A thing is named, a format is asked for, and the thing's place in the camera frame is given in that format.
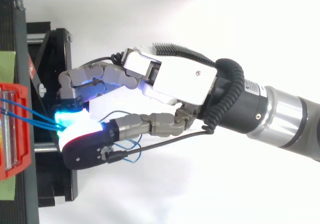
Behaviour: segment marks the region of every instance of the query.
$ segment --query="blue wire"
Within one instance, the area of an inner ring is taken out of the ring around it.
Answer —
[[[135,160],[129,160],[129,159],[127,159],[127,158],[124,158],[123,160],[125,160],[125,161],[127,161],[127,162],[129,162],[129,163],[136,163],[137,161],[139,161],[140,157],[141,157],[141,151],[139,152],[139,156],[138,156],[137,159],[135,159]]]
[[[24,122],[26,122],[26,123],[29,123],[29,124],[31,124],[31,125],[33,125],[33,126],[38,127],[38,128],[46,129],[46,130],[49,130],[49,131],[58,131],[58,130],[59,130],[59,129],[57,129],[57,128],[52,128],[52,127],[45,126],[45,125],[43,125],[43,124],[41,123],[41,121],[35,122],[35,121],[32,120],[32,119],[24,118],[24,117],[22,117],[22,116],[16,115],[16,114],[12,113],[11,111],[8,111],[8,112],[7,112],[7,111],[3,111],[3,108],[2,108],[2,107],[1,107],[1,113],[2,113],[2,114],[5,114],[5,115],[7,115],[7,116],[9,116],[9,117],[13,117],[13,118],[20,119],[20,120],[22,120],[22,121],[24,121]]]
[[[4,114],[8,113],[10,115],[13,115],[13,117],[15,117],[15,118],[18,117],[18,118],[26,119],[28,121],[30,120],[33,123],[37,123],[37,124],[42,125],[42,126],[46,126],[46,127],[49,127],[49,128],[57,129],[59,131],[61,131],[61,130],[63,131],[63,128],[61,128],[61,127],[58,127],[58,126],[55,126],[53,124],[46,123],[46,122],[43,122],[43,121],[33,120],[33,119],[30,119],[30,118],[26,118],[26,117],[23,117],[23,116],[16,115],[12,111],[6,110],[3,107],[1,107],[1,111],[4,112]]]
[[[64,128],[64,129],[66,128],[66,127],[63,126],[63,125],[61,125],[61,124],[59,124],[59,123],[56,123],[54,120],[52,120],[52,119],[50,119],[50,118],[48,118],[48,117],[46,117],[46,116],[44,116],[44,115],[41,115],[40,113],[38,113],[38,112],[36,112],[36,111],[34,111],[34,110],[32,110],[32,109],[24,106],[24,105],[21,105],[21,104],[15,102],[15,101],[7,100],[7,99],[4,99],[4,98],[0,98],[0,101],[6,102],[6,103],[10,103],[10,104],[12,104],[12,105],[16,105],[17,107],[20,107],[20,108],[22,108],[22,109],[25,109],[25,110],[27,110],[28,112],[31,112],[32,114],[36,115],[37,117],[40,117],[40,118],[42,118],[42,119],[44,119],[44,120],[46,120],[46,121],[48,121],[48,122],[51,122],[51,123],[53,123],[53,124],[55,124],[55,125],[58,125],[58,126]]]
[[[129,151],[129,150],[132,150],[133,148],[135,148],[136,146],[139,146],[139,147],[141,148],[141,145],[139,144],[139,142],[141,141],[141,139],[142,139],[142,134],[140,135],[138,141],[134,141],[134,140],[132,140],[132,139],[128,139],[128,141],[133,144],[133,146],[132,146],[132,147],[129,147],[129,148],[124,147],[124,146],[122,146],[122,145],[119,145],[119,144],[117,144],[117,143],[115,143],[115,145],[116,145],[117,147],[119,147],[119,148],[122,148],[122,149],[124,149],[124,150],[126,150],[126,151]],[[139,161],[140,157],[141,157],[141,151],[139,152],[139,156],[137,157],[136,160],[129,160],[129,159],[127,159],[127,158],[124,158],[123,160],[125,160],[125,161],[127,161],[127,162],[129,162],[129,163],[136,163],[137,161]]]

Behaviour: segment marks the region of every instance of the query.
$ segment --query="white wall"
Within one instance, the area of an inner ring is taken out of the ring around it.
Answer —
[[[239,62],[249,80],[320,103],[320,0],[24,0],[27,20],[73,35],[72,64],[152,42]],[[174,112],[138,90],[92,102],[111,110]],[[198,129],[196,122],[192,129]],[[142,144],[159,138],[145,136]],[[320,223],[320,164],[217,128],[78,172],[79,196],[39,210],[42,224]]]

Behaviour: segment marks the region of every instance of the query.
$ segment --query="screw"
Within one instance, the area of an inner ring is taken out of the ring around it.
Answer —
[[[38,93],[41,98],[43,98],[45,96],[45,94],[47,93],[47,89],[45,88],[45,86],[42,83],[38,87]]]
[[[66,35],[66,41],[67,41],[68,43],[72,43],[72,35],[71,35],[70,33],[68,33],[68,34]]]
[[[14,1],[14,6],[15,6],[15,8],[17,8],[17,9],[19,9],[21,11],[25,10],[23,0],[15,0]]]

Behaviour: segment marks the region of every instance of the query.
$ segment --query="green tape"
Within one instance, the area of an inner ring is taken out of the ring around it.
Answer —
[[[0,51],[0,83],[13,83],[15,76],[15,51]],[[16,176],[0,181],[0,200],[14,201],[16,194]]]
[[[16,194],[16,176],[0,181],[0,200],[14,201]]]
[[[14,83],[15,51],[0,51],[0,82]]]

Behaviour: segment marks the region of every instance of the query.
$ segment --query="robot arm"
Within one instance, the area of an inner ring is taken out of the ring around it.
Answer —
[[[320,161],[320,106],[245,80],[241,67],[229,59],[214,63],[189,49],[158,44],[153,49],[127,49],[120,65],[96,62],[65,71],[59,82],[59,96],[67,108],[77,109],[115,85],[139,88],[165,104],[182,104],[175,115],[130,114],[103,123],[99,131],[65,140],[62,155],[70,169],[112,163],[185,137],[212,134],[217,125]],[[195,119],[204,121],[205,131],[133,151],[112,149],[114,142],[140,134],[178,136]]]

